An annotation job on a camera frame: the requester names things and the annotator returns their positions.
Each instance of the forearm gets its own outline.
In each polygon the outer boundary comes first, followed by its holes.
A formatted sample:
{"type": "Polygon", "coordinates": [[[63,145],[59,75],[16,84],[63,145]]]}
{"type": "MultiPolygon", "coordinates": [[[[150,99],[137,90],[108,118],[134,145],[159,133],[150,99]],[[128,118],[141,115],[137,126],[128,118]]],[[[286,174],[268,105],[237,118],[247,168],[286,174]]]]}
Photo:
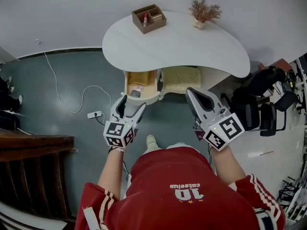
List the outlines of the forearm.
{"type": "Polygon", "coordinates": [[[218,177],[227,185],[246,177],[230,147],[226,147],[222,151],[217,151],[215,148],[212,148],[211,154],[218,177]]]}
{"type": "Polygon", "coordinates": [[[113,193],[118,200],[120,198],[122,168],[123,152],[116,149],[110,151],[97,183],[100,187],[113,193]]]}

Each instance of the striped sleeve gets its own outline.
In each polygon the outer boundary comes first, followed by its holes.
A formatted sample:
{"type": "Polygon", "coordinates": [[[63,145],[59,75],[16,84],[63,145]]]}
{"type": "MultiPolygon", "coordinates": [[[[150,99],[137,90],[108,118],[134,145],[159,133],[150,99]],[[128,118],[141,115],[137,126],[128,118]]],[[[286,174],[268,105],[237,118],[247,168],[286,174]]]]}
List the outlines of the striped sleeve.
{"type": "Polygon", "coordinates": [[[260,223],[260,229],[283,230],[285,215],[276,199],[265,189],[253,174],[229,185],[243,196],[253,207],[260,223]]]}
{"type": "Polygon", "coordinates": [[[117,200],[114,198],[111,192],[101,188],[96,184],[86,183],[79,204],[75,230],[89,229],[83,213],[83,209],[89,207],[93,208],[100,227],[102,229],[106,229],[106,226],[103,225],[103,222],[105,220],[107,211],[115,202],[117,202],[117,200]]]}

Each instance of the person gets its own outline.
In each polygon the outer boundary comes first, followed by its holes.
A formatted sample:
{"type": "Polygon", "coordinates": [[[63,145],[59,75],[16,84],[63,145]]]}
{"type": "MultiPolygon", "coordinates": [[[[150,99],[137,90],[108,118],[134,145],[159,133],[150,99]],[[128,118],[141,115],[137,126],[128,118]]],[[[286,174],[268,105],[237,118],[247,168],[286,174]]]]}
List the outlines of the person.
{"type": "Polygon", "coordinates": [[[146,143],[122,200],[123,152],[109,152],[98,183],[84,186],[75,229],[89,229],[84,210],[92,208],[103,230],[283,230],[282,208],[256,176],[245,175],[229,146],[210,150],[215,175],[184,143],[161,149],[152,135],[146,143]]]}
{"type": "Polygon", "coordinates": [[[15,90],[14,87],[10,87],[11,81],[12,77],[9,77],[7,81],[4,81],[2,77],[0,77],[0,110],[16,112],[21,108],[23,96],[20,95],[18,99],[14,99],[8,95],[15,90]]]}

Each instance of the gray floor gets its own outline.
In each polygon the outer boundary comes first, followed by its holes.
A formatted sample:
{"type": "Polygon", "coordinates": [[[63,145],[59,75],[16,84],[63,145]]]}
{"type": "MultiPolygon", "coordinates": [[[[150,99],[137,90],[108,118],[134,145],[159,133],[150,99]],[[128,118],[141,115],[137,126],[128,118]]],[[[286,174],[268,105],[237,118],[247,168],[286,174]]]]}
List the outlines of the gray floor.
{"type": "MultiPolygon", "coordinates": [[[[65,53],[48,58],[58,77],[59,94],[73,111],[80,108],[82,92],[87,86],[102,87],[111,95],[112,103],[124,90],[122,71],[111,66],[102,52],[65,53]]],[[[79,153],[67,155],[65,179],[70,207],[76,215],[84,183],[97,182],[108,152],[102,135],[103,126],[95,119],[88,119],[87,114],[100,110],[108,118],[108,96],[99,88],[90,88],[85,92],[82,110],[72,114],[57,97],[55,78],[44,56],[11,62],[0,69],[0,75],[5,79],[12,76],[12,86],[15,87],[12,96],[17,98],[22,94],[24,97],[19,116],[22,129],[36,135],[75,137],[79,153]]],[[[127,111],[133,109],[127,105],[127,111]]],[[[181,141],[208,156],[206,143],[198,142],[193,132],[193,123],[182,95],[167,94],[162,101],[148,106],[138,126],[138,135],[124,155],[128,169],[146,150],[145,140],[149,134],[157,138],[160,147],[181,141]]],[[[122,192],[126,186],[124,177],[122,192]]]]}

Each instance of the potted plant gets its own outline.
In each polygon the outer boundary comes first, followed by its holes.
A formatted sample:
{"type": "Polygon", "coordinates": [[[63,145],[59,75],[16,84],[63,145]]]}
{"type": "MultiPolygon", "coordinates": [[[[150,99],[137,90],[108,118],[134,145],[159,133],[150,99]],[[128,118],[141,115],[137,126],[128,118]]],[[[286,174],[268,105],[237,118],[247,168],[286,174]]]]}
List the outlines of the potted plant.
{"type": "Polygon", "coordinates": [[[215,23],[222,14],[220,5],[207,5],[206,0],[192,0],[189,10],[195,18],[193,26],[198,29],[203,29],[207,21],[215,23]]]}

